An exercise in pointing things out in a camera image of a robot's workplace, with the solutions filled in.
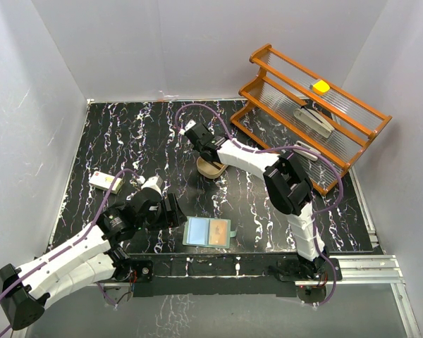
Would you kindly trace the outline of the orange credit card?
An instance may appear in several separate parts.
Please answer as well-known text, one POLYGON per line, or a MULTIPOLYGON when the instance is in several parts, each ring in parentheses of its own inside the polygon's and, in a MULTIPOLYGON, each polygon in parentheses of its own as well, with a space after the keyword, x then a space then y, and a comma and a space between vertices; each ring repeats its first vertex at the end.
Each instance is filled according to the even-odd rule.
POLYGON ((209 223, 209 244, 225 246, 227 243, 228 221, 213 219, 209 223))

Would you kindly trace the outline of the green card holder wallet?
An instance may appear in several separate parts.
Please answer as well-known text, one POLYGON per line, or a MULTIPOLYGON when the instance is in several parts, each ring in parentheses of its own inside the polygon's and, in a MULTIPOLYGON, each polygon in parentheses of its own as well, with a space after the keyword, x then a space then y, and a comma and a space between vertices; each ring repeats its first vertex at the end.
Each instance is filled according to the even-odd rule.
POLYGON ((231 221, 229 219, 219 219, 228 221, 227 243, 225 246, 216 246, 209 244, 209 223, 210 220, 218 218, 200 218, 188 217, 183 232, 183 245, 185 246, 198 246, 204 248, 214 249, 229 249, 230 240, 235 238, 237 230, 231 229, 231 221))

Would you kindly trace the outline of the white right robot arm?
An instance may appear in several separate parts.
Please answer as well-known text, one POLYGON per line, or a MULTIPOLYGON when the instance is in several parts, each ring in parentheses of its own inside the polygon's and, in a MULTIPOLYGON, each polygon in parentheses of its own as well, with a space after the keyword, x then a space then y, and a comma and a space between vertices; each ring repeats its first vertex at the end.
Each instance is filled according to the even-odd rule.
POLYGON ((262 153, 234 139, 216 136, 193 120, 186 125, 183 134, 209 163, 233 166, 262 180, 272 206, 287 217, 296 243, 298 275, 314 280, 324 273, 323 257, 327 252, 314 229, 313 184, 296 153, 262 153))

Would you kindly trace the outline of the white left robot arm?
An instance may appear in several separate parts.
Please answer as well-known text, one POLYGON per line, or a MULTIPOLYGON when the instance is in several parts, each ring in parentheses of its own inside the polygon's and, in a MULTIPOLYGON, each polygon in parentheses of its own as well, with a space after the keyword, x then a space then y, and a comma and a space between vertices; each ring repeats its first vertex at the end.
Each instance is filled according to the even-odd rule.
POLYGON ((136 232, 179 227, 187 218, 176 195, 142 188, 131 200, 115 203, 53 251, 18 267, 0 269, 0 307, 9 329, 22 330, 73 292, 102 280, 130 276, 130 257, 121 242, 136 232))

